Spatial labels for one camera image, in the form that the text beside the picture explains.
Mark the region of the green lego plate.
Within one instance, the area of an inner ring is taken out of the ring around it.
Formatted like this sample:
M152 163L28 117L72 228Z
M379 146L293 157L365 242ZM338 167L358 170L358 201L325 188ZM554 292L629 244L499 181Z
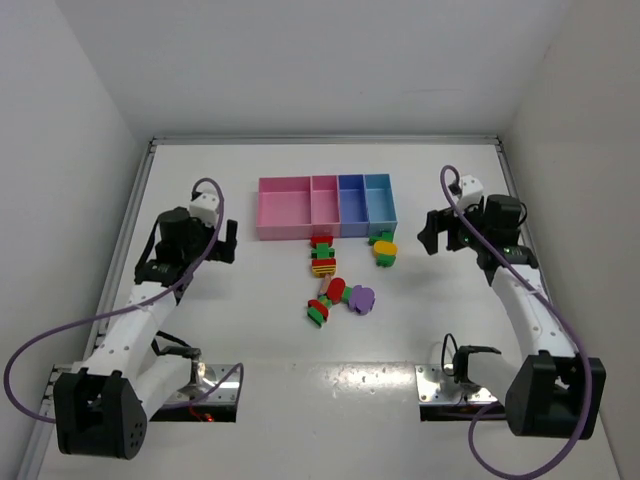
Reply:
M377 266L389 268L395 264L398 247L394 243L394 233L392 231L382 231L377 235L370 236L368 244L372 248Z

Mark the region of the purple flower lego brick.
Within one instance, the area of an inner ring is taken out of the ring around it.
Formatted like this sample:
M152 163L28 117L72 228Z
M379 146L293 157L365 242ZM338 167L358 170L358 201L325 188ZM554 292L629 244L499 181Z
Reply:
M348 307L359 315L367 315L375 304L375 292L369 287L356 285L351 290Z

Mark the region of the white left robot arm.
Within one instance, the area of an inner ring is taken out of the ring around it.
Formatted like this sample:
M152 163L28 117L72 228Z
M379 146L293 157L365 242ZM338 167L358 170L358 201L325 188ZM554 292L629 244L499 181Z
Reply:
M205 384L189 399L171 402L181 389L205 382L195 347L165 347L149 367L143 365L197 266L203 261L234 261L238 223L222 224L220 219L214 211L198 213L184 207L157 217L135 265L123 313L110 321L94 352L54 384L61 453L131 460L156 413L190 408L223 385L222 380Z

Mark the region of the red rounded lego brick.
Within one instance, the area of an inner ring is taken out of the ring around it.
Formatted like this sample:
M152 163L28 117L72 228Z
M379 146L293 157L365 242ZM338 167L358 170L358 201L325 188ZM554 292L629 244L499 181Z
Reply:
M338 304L342 301L345 288L346 282L342 278L335 277L329 283L326 296L332 304Z

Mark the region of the yellow rounded lego brick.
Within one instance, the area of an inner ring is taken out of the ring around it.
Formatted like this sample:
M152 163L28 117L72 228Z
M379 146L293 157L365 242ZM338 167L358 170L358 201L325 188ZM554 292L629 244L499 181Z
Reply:
M373 244L373 253L376 257L380 255L395 257L398 252L398 247L393 243L385 240L378 240Z

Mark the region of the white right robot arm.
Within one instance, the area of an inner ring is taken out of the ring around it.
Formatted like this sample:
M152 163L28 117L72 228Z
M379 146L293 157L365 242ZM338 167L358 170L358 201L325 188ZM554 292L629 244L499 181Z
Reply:
M595 428L606 370L598 358L581 358L575 342L546 308L537 258L519 242L525 216L522 202L499 194L480 198L461 215L453 208L427 214L418 240L434 255L439 234L446 233L449 251L469 248L476 253L523 358L515 368L495 347L463 345L446 372L457 384L489 390L517 436L568 438L586 410L580 437L587 440Z

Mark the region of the green lego connector brick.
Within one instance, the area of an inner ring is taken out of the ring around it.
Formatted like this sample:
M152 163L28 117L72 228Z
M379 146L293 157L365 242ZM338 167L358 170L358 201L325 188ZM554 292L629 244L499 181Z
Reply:
M353 309L355 307L357 295L360 290L360 285L356 285L354 287L346 286L342 292L341 302L347 304L350 309Z

